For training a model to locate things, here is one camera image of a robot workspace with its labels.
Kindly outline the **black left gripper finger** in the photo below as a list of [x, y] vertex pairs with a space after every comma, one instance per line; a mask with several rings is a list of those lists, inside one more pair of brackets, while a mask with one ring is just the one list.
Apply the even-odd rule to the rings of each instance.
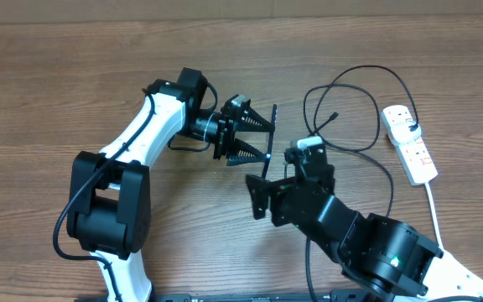
[[249, 143], [236, 138], [229, 147], [226, 158], [228, 166], [263, 162], [266, 155]]
[[273, 133], [275, 126], [250, 106], [239, 107], [234, 114], [235, 130], [248, 133]]

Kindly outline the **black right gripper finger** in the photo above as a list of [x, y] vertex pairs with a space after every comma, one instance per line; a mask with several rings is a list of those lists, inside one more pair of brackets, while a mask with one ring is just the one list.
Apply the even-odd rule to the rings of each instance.
[[283, 169], [283, 176], [285, 179], [288, 178], [288, 167], [290, 165], [293, 166], [294, 175], [293, 177], [296, 179], [296, 182], [300, 181], [307, 181], [309, 179], [308, 172], [306, 170], [306, 166], [309, 164], [308, 161], [305, 159], [301, 160], [286, 160], [284, 162], [284, 169]]
[[273, 220], [285, 220], [281, 209], [286, 179], [269, 181], [254, 174], [247, 174], [246, 185], [251, 196], [255, 220], [263, 219], [270, 210]]

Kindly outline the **Galaxy S24+ smartphone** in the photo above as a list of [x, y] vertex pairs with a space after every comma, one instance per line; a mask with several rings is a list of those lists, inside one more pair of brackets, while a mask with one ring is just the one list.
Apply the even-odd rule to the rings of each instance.
[[[278, 113], [278, 106], [276, 104], [274, 104], [273, 105], [273, 110], [272, 110], [272, 116], [271, 116], [271, 124], [273, 126], [276, 126], [277, 113]], [[264, 161], [263, 161], [264, 165], [263, 165], [263, 169], [262, 169], [262, 177], [263, 178], [266, 178], [266, 176], [267, 176], [267, 172], [268, 172], [268, 169], [269, 169], [269, 165], [270, 165], [270, 162], [271, 162], [271, 159], [272, 159], [273, 139], [274, 139], [274, 130], [272, 130], [268, 134], [268, 139], [267, 139], [267, 152], [265, 154], [265, 158], [264, 158]]]

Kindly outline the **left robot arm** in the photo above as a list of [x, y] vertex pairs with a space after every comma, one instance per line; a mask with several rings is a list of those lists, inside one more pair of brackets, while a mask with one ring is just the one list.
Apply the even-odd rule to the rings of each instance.
[[214, 159], [229, 166], [268, 165], [270, 151], [240, 140], [238, 133], [273, 136], [276, 119], [266, 119], [247, 96], [204, 108], [215, 87], [199, 70], [184, 68], [176, 81], [157, 79], [143, 88], [143, 106], [126, 129], [97, 153], [74, 159], [69, 201], [53, 232], [61, 258], [98, 263], [108, 290], [106, 301], [153, 301], [142, 248], [151, 225], [150, 172], [175, 137], [205, 143]]

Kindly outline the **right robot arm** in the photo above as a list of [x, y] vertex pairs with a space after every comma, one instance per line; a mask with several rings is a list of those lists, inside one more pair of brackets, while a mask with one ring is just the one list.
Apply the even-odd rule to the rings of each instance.
[[383, 301], [483, 301], [483, 279], [438, 243], [407, 223], [345, 205], [322, 145], [289, 148], [285, 158], [292, 177], [246, 177], [257, 219], [271, 211], [274, 226], [295, 225], [345, 277]]

